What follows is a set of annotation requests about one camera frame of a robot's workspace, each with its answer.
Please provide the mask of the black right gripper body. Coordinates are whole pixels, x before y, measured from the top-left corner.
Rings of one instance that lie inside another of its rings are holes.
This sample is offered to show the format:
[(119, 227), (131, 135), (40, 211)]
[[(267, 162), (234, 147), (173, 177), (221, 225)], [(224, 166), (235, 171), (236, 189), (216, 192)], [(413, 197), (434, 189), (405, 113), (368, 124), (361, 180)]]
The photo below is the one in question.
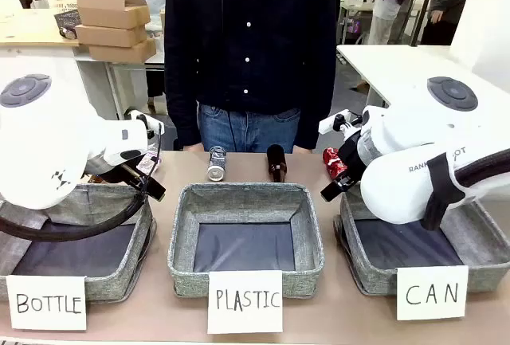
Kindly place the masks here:
[(357, 131), (350, 137), (346, 138), (343, 145), (339, 148), (338, 156), (347, 168), (340, 175), (340, 184), (342, 186), (353, 186), (361, 180), (363, 172), (367, 165), (362, 161), (358, 153), (358, 141), (361, 132)]

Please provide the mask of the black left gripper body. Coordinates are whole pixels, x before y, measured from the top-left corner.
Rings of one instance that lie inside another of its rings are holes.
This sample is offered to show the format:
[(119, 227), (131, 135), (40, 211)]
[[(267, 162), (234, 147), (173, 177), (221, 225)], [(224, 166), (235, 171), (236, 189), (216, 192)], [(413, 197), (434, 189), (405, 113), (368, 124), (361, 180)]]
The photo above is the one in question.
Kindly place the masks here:
[(122, 163), (116, 167), (119, 179), (133, 188), (143, 188), (146, 184), (146, 175), (131, 167), (129, 163)]

